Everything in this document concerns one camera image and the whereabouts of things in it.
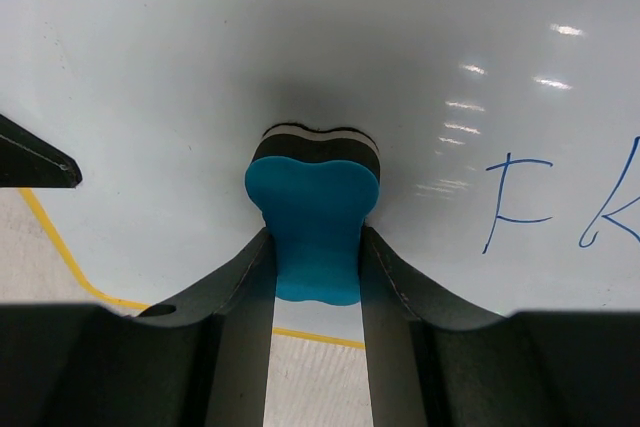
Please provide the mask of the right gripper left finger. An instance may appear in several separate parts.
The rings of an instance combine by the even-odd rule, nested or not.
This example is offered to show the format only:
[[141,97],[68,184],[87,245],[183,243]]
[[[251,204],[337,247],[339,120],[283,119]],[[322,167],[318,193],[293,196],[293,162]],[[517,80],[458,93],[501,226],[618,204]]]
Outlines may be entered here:
[[137,316],[97,304],[1,308],[5,426],[259,426],[276,287],[273,240]]

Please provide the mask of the blue whiteboard eraser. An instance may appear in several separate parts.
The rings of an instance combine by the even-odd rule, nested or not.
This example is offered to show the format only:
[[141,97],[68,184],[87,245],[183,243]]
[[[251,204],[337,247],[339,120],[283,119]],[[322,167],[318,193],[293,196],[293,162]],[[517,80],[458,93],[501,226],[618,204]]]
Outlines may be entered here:
[[274,240],[279,299],[359,302],[361,230],[380,176],[379,149],[358,129],[280,123],[265,131],[244,183]]

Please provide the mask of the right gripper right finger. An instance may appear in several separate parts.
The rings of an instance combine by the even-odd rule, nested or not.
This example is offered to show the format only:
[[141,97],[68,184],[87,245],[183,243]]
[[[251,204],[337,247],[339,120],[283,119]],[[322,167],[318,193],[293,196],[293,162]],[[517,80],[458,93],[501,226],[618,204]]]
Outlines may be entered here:
[[378,426],[635,426],[639,316],[500,316],[362,231],[360,291]]

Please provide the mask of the yellow framed whiteboard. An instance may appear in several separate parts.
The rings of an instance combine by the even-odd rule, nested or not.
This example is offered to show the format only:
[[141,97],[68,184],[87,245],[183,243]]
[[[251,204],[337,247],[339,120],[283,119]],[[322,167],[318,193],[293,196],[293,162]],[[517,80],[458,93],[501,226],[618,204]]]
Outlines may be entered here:
[[296,122],[373,138],[369,223],[461,297],[639,307],[639,0],[1,0],[1,112],[79,165],[38,199],[111,301],[233,257]]

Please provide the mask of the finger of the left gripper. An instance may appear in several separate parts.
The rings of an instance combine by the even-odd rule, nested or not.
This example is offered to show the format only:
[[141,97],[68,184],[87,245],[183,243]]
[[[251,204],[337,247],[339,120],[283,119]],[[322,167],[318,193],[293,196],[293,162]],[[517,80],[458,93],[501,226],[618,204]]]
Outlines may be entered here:
[[1,116],[2,188],[75,188],[83,176],[76,161],[15,122]]

